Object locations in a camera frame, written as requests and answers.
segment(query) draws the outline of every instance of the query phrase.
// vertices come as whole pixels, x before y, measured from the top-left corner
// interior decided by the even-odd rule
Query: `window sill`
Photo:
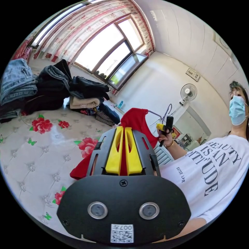
[[[96,79],[99,83],[105,84],[105,82],[103,82],[102,80],[100,80],[100,79],[99,79],[98,77],[96,77],[94,74],[91,74],[91,73],[87,72],[86,70],[84,70],[83,68],[81,68],[81,67],[79,67],[79,66],[77,66],[77,65],[75,65],[75,64],[73,64],[73,66],[74,66],[75,68],[81,70],[81,71],[84,72],[85,74],[87,74],[87,75],[93,77],[93,78]]]

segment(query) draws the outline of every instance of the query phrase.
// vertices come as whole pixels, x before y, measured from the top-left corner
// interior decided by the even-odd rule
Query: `blue bottle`
[[[123,104],[124,101],[121,101],[118,108],[121,108],[122,104]]]

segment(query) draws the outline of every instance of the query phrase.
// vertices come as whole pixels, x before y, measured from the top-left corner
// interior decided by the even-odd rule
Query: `beige folded cloth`
[[[97,98],[78,99],[74,96],[69,98],[70,109],[95,108],[99,106],[100,101]]]

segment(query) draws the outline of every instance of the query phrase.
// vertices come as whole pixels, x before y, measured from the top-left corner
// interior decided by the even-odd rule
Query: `radiator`
[[[159,147],[159,145],[160,144],[158,143],[154,148],[159,166],[174,161],[170,153],[164,147]]]

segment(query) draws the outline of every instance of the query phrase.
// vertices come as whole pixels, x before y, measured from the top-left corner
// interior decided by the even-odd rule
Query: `woman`
[[[245,89],[230,84],[229,116],[232,130],[186,152],[158,131],[175,161],[160,167],[161,177],[175,183],[185,194],[191,218],[182,232],[186,235],[204,226],[229,205],[240,188],[249,167],[249,100]]]

